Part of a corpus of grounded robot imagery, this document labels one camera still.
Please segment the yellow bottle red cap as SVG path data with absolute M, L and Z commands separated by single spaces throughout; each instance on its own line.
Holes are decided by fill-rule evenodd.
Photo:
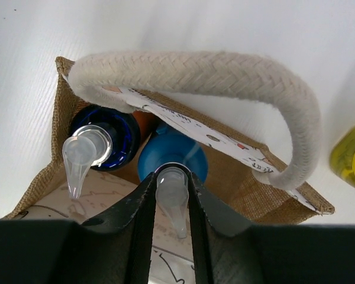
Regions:
M 355 126 L 333 148 L 330 168 L 339 178 L 355 188 Z

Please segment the light blue pump bottle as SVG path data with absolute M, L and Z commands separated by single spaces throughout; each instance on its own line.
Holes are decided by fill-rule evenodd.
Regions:
M 187 237 L 186 208 L 189 200 L 188 175 L 175 164 L 185 166 L 201 181 L 208 176 L 208 161 L 193 139 L 162 122 L 151 135 L 138 158 L 138 176 L 144 180 L 158 172 L 156 202 L 168 217 L 178 238 Z

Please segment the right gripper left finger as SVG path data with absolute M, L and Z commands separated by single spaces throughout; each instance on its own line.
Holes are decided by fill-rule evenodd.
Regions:
M 0 220 L 0 283 L 147 283 L 156 175 L 79 224 Z

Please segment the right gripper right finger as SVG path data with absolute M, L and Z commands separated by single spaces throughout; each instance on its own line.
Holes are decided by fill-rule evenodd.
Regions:
M 197 283 L 355 283 L 355 225 L 263 225 L 188 176 Z

